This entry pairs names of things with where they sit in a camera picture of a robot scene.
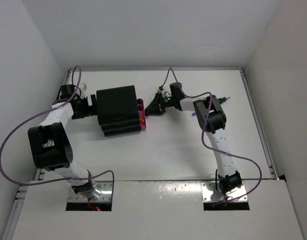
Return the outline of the pink bottom drawer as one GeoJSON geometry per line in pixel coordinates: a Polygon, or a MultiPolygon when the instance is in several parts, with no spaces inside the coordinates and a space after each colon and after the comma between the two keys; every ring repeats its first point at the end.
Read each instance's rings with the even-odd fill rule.
{"type": "Polygon", "coordinates": [[[137,106],[138,106],[139,119],[143,118],[145,120],[145,123],[142,123],[140,119],[140,127],[142,131],[145,131],[147,129],[147,123],[146,123],[144,102],[141,98],[137,99],[137,106]]]}

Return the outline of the black drawer cabinet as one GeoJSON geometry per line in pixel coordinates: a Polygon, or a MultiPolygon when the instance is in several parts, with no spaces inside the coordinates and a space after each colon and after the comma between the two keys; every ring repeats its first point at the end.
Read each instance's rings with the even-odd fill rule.
{"type": "Polygon", "coordinates": [[[105,137],[142,130],[134,85],[97,90],[96,107],[105,137]]]}

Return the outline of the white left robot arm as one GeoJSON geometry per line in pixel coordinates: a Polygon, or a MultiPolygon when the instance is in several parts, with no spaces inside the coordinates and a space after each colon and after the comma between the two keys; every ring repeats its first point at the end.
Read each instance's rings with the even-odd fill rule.
{"type": "Polygon", "coordinates": [[[89,170],[74,160],[73,149],[65,131],[69,120],[90,117],[96,113],[88,103],[87,85],[62,85],[60,96],[51,106],[52,111],[36,127],[28,130],[34,165],[38,169],[55,172],[70,183],[74,193],[89,201],[97,201],[101,186],[90,179],[89,170]]]}

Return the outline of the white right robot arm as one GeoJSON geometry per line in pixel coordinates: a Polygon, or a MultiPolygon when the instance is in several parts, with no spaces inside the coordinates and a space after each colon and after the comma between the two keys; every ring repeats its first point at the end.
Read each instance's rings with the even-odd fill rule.
{"type": "Polygon", "coordinates": [[[179,111],[194,112],[202,135],[207,136],[214,152],[218,184],[216,190],[225,195],[242,185],[241,175],[233,163],[229,153],[225,127],[227,117],[214,95],[207,97],[186,96],[182,91],[182,84],[169,85],[171,96],[165,96],[166,91],[159,88],[151,103],[145,108],[146,116],[159,116],[166,113],[167,108],[174,107],[179,111]]]}

